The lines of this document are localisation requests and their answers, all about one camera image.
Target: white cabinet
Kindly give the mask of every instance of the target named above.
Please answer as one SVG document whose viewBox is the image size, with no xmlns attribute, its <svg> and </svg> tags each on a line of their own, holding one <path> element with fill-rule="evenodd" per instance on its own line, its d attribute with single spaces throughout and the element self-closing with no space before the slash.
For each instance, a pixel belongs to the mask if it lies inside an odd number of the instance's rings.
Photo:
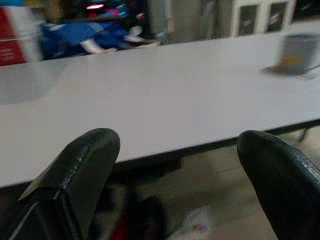
<svg viewBox="0 0 320 240">
<path fill-rule="evenodd" d="M 296 0 L 221 0 L 222 37 L 282 31 L 292 21 Z"/>
</svg>

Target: floor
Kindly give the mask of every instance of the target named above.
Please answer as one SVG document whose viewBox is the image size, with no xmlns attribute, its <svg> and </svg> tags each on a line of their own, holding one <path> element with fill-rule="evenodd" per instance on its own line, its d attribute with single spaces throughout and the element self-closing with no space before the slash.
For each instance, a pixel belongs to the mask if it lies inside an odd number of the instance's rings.
<svg viewBox="0 0 320 240">
<path fill-rule="evenodd" d="M 301 131 L 281 135 L 320 168 L 320 127 L 297 141 Z M 235 146 L 184 158 L 183 168 L 138 188 L 143 197 L 158 196 L 165 208 L 168 232 L 186 212 L 210 206 L 210 239 L 275 240 L 256 193 L 242 169 Z"/>
</svg>

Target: blue cloth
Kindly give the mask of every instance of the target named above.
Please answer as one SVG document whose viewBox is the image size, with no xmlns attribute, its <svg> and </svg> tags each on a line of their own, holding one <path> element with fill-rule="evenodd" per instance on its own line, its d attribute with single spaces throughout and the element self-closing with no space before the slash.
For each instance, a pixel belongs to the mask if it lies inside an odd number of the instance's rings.
<svg viewBox="0 0 320 240">
<path fill-rule="evenodd" d="M 1 6 L 25 7 L 26 3 L 24 0 L 0 0 L 0 7 Z"/>
<path fill-rule="evenodd" d="M 125 41 L 128 34 L 119 24 L 111 22 L 74 22 L 67 24 L 42 24 L 41 49 L 45 59 L 89 54 L 82 43 L 93 41 L 102 49 L 129 49 Z"/>
</svg>

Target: white object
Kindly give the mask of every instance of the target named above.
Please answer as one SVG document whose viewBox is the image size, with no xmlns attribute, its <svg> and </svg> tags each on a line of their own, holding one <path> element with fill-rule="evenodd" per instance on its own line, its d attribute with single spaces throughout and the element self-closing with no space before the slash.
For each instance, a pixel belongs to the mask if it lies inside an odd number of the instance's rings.
<svg viewBox="0 0 320 240">
<path fill-rule="evenodd" d="M 287 30 L 292 21 L 296 0 L 223 0 L 220 1 L 220 22 L 222 37 L 237 37 L 239 35 L 241 7 L 257 6 L 254 33 L 263 34 L 267 31 L 272 4 L 287 3 L 282 30 Z"/>
<path fill-rule="evenodd" d="M 1 6 L 0 8 L 4 10 L 4 14 L 9 21 L 10 28 L 14 34 L 13 37 L 24 38 L 38 34 L 37 25 L 29 8 L 24 6 Z"/>
<path fill-rule="evenodd" d="M 204 206 L 189 212 L 180 229 L 168 240 L 208 240 L 211 223 L 209 206 Z"/>
<path fill-rule="evenodd" d="M 320 32 L 318 22 L 291 26 Z M 320 76 L 264 72 L 283 34 L 0 67 L 0 185 L 37 177 L 81 134 L 111 128 L 117 162 L 320 119 Z"/>
</svg>

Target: table top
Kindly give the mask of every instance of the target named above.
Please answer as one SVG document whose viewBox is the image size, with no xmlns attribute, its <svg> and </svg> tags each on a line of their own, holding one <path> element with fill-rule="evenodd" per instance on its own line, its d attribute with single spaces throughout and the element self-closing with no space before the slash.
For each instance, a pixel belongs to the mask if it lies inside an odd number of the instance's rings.
<svg viewBox="0 0 320 240">
<path fill-rule="evenodd" d="M 317 74 L 266 71 L 277 62 L 282 35 L 0 67 L 0 186 L 34 179 L 94 128 L 118 132 L 120 163 L 320 119 Z"/>
</svg>

